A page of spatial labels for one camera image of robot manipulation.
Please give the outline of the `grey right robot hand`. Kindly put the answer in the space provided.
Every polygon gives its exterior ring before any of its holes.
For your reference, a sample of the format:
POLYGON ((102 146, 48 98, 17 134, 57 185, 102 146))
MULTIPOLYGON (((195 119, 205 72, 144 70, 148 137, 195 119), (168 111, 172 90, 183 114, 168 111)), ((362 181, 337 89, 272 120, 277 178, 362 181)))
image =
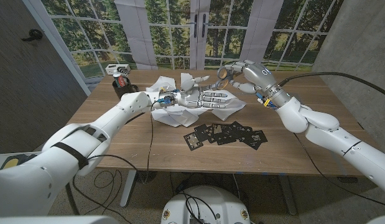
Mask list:
POLYGON ((248 93, 259 93, 276 108, 288 104, 291 97, 277 84, 273 74, 260 63, 250 60, 233 62, 218 71, 220 79, 226 79, 233 87, 248 93))

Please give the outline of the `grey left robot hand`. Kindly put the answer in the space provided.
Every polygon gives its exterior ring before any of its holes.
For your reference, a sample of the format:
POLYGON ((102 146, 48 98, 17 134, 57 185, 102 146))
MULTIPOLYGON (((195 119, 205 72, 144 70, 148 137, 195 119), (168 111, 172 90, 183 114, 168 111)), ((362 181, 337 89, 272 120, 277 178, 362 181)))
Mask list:
POLYGON ((209 76, 185 80, 178 90, 165 91, 152 101, 155 109, 180 105, 187 108, 225 108, 229 104, 228 95, 216 89, 216 85, 198 86, 209 76))

